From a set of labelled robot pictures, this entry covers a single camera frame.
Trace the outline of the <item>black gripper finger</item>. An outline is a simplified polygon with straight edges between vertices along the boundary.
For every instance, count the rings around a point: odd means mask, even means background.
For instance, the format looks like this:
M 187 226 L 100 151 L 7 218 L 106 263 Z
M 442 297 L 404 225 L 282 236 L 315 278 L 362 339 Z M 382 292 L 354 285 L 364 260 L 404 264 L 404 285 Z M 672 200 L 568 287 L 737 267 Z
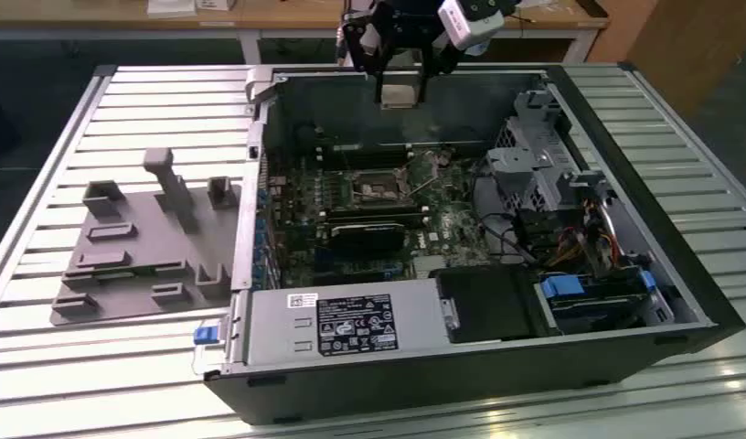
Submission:
M 384 72 L 391 61 L 391 45 L 384 41 L 368 20 L 350 20 L 342 25 L 342 29 L 355 70 L 376 79 L 375 103 L 382 103 Z M 370 30 L 372 30 L 375 38 L 371 52 L 364 44 Z
M 420 73 L 419 103 L 427 98 L 430 81 L 454 72 L 460 61 L 460 50 L 448 41 L 442 48 L 423 48 L 423 66 Z

